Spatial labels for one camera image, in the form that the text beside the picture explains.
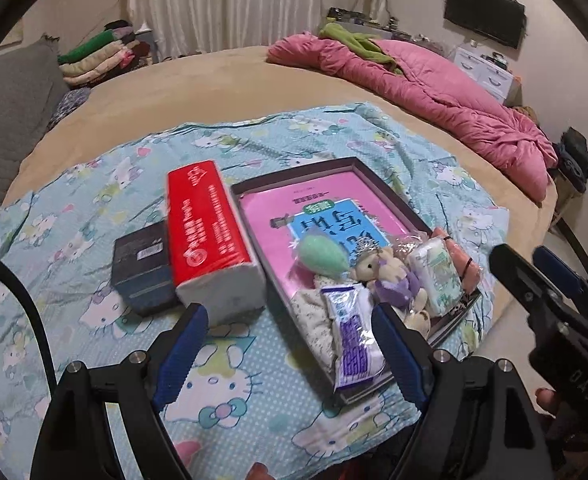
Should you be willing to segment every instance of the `beige bed sheet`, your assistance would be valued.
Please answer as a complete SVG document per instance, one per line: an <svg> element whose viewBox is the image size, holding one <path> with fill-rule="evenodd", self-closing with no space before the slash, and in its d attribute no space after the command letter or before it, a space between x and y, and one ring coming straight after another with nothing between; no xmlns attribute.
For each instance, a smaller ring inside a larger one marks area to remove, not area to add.
<svg viewBox="0 0 588 480"><path fill-rule="evenodd" d="M395 120L458 158L494 202L510 210L508 243L530 258L551 222L556 188L541 207L491 164L445 131L342 79L265 62L266 47L253 46L172 60L119 76L94 88L89 100L38 143L20 165L4 200L51 182L66 168L152 132L185 122L218 123L287 110L371 102ZM494 320L509 296L496 290Z"/></svg>

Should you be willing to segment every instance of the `black box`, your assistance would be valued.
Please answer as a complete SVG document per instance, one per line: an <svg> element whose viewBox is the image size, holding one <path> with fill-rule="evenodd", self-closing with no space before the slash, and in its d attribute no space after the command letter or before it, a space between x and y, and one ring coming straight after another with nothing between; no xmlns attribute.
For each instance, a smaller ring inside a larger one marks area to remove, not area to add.
<svg viewBox="0 0 588 480"><path fill-rule="evenodd" d="M143 317L177 304L165 221L114 242L111 285Z"/></svg>

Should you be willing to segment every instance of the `red tissue box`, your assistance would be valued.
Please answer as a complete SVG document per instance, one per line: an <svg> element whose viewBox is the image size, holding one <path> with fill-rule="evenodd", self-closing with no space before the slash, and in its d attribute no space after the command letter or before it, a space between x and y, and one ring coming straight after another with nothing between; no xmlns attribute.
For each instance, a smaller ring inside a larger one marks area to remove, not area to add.
<svg viewBox="0 0 588 480"><path fill-rule="evenodd" d="M265 276L214 161L167 175L176 294L205 306L209 325L264 305Z"/></svg>

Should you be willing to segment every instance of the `white cabinet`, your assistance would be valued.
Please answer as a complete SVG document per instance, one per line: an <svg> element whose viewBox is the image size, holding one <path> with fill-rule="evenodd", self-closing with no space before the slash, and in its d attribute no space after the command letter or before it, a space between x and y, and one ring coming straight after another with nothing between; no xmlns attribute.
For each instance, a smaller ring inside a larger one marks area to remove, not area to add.
<svg viewBox="0 0 588 480"><path fill-rule="evenodd" d="M519 86L512 74L461 47L456 49L454 64L487 90L500 104L509 102Z"/></svg>

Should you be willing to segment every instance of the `green towel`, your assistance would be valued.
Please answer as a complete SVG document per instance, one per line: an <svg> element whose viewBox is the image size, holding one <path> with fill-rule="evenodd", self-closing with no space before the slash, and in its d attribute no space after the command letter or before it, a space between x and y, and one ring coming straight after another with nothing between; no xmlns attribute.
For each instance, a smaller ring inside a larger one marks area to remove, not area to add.
<svg viewBox="0 0 588 480"><path fill-rule="evenodd" d="M403 73L403 71L397 67L393 57L385 54L376 43L370 41L371 38L376 38L374 34L350 32L338 23L328 23L321 29L318 37L322 40L340 41L358 57L383 65L391 72L397 74Z"/></svg>
<svg viewBox="0 0 588 480"><path fill-rule="evenodd" d="M104 30L103 32L91 38L91 40L88 40L73 50L70 50L67 54L58 56L58 64L62 65L65 63L76 63L90 54L93 54L98 49L103 48L112 41L114 41L113 30Z"/></svg>

